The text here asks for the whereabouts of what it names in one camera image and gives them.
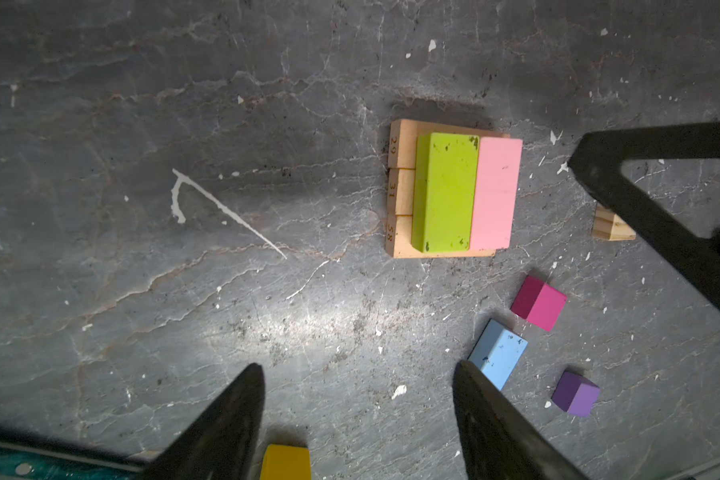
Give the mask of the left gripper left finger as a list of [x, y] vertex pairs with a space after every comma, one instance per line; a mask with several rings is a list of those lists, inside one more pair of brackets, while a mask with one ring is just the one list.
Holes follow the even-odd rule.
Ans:
[[140, 479], [246, 479], [265, 404], [261, 365], [248, 365]]

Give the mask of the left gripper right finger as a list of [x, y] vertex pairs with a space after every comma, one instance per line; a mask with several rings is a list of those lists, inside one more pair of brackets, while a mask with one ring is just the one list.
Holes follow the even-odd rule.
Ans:
[[469, 479], [584, 479], [471, 362], [455, 367], [452, 393]]

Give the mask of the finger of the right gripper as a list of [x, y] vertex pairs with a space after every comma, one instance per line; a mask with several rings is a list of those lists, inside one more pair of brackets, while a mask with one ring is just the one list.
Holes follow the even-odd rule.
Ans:
[[720, 230], [711, 238], [687, 230], [631, 183], [627, 160], [720, 160], [720, 122], [589, 132], [568, 166], [598, 202], [619, 215], [720, 311]]

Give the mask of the yellow arch block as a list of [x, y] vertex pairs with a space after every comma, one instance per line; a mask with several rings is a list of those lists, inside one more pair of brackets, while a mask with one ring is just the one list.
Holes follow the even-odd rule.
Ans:
[[310, 452], [304, 447], [271, 444], [267, 447], [260, 480], [311, 480]]

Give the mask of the light blue block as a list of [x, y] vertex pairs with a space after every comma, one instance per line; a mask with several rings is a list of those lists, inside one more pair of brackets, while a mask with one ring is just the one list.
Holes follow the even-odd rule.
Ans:
[[468, 360], [498, 389], [502, 390], [521, 359], [528, 342], [490, 319]]

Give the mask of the small grooved wood block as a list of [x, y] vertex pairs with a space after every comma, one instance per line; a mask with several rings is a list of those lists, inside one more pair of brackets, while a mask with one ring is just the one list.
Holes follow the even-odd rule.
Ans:
[[594, 238], [607, 241], [631, 241], [636, 232], [613, 211], [598, 203], [591, 234]]

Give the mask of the pink block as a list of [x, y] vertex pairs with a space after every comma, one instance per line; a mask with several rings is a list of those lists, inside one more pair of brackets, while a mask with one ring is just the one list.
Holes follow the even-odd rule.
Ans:
[[520, 139], [480, 138], [471, 251], [510, 246], [522, 146]]

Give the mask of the lime green block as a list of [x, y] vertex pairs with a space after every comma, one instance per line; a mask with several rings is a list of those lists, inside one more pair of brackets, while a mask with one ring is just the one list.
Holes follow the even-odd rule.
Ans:
[[470, 248], [479, 138], [433, 132], [417, 139], [412, 246], [425, 254]]

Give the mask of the natural wood block long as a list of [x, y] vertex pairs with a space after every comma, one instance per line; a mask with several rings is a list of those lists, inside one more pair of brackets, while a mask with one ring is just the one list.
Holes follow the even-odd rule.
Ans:
[[420, 135], [440, 132], [476, 137], [509, 138], [510, 135], [490, 130], [453, 126], [410, 119], [399, 119], [390, 127], [388, 167], [393, 169], [416, 168], [417, 139]]

